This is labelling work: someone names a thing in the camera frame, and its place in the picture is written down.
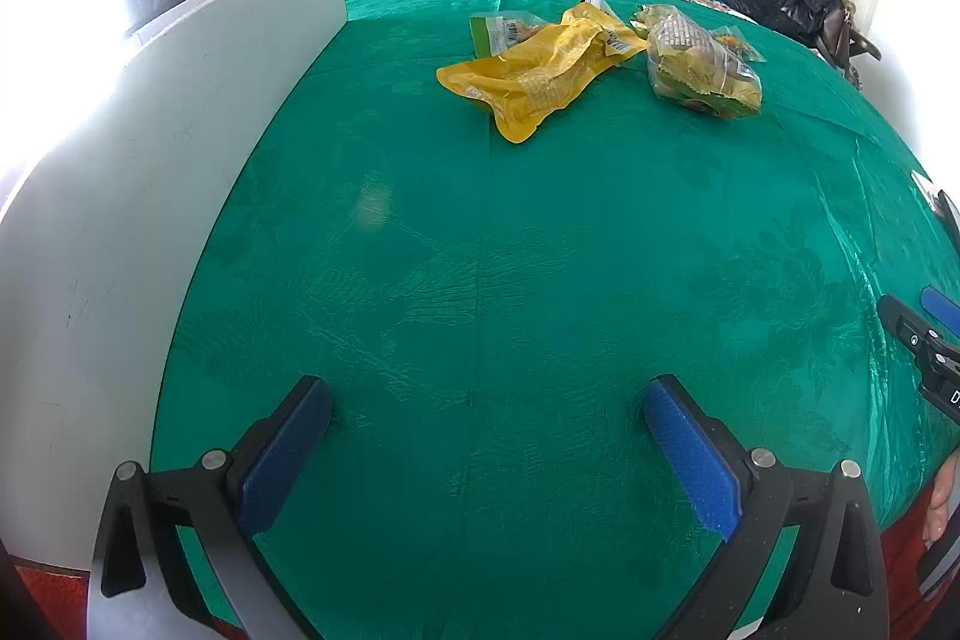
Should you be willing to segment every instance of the green bedspread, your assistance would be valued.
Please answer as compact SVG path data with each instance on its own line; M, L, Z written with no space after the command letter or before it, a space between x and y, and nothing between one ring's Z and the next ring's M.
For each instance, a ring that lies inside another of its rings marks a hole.
M799 44L736 22L769 62L733 122L658 100L643 55L523 145L438 84L470 12L577 1L347 0L200 258L152 468L323 377L331 431L259 544L328 640L649 637L718 543L638 415L661 373L747 447L859 461L881 525L952 445L875 302L960 298L956 253L905 145Z

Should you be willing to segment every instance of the plastic bag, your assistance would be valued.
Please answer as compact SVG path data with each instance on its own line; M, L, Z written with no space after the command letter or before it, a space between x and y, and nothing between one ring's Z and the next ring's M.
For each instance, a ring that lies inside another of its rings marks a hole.
M736 25L721 25L720 28L714 28L714 30L710 32L710 36L717 39L720 44L723 44L724 47L736 55L741 61L767 62L767 59L760 54L756 47L747 41L746 37Z
M606 1L604 0L580 0L580 1L582 2L582 4L590 4L591 6L595 6L604 14L610 15L611 18L613 18L613 20L616 20L618 23L623 23L623 20L618 18L618 16L616 15L616 12L614 12L613 9L610 9L610 5L607 4Z
M507 47L526 42L547 25L529 12L484 12L470 15L470 36L478 58L501 54Z
M647 31L647 71L659 97L723 119L760 112L754 70L676 6L645 6L637 20Z
M503 137L520 143L551 112L568 106L597 74L645 47L619 20L590 4L577 4L558 25L546 25L496 57L438 68L437 79L457 95L488 104Z

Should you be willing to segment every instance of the black bag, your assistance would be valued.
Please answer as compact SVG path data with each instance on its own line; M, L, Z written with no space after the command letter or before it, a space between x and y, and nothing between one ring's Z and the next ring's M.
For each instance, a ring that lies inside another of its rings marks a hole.
M880 60L880 51L851 27L843 0L717 0L777 33L814 47L834 68L854 79L850 59L869 52Z

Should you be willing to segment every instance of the red cloth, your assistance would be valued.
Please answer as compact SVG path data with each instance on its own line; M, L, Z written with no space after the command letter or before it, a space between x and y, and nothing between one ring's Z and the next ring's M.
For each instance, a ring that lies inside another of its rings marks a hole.
M924 602L917 586L917 562L926 547L923 544L923 521L930 507L931 482L901 516L882 535L883 563L887 571L887 592L890 602L890 640L909 640L928 619L943 598L947 584L938 594Z
M61 575L46 570L19 566L16 571L27 584L40 609L64 640L86 640L86 588L88 575ZM214 619L217 632L227 640L247 640L247 634Z

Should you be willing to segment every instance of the white board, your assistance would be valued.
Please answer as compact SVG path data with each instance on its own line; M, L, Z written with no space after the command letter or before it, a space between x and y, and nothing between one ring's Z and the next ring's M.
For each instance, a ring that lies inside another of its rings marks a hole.
M208 0L146 44L0 221L0 537L89 567L112 473L147 464L187 286L344 0Z

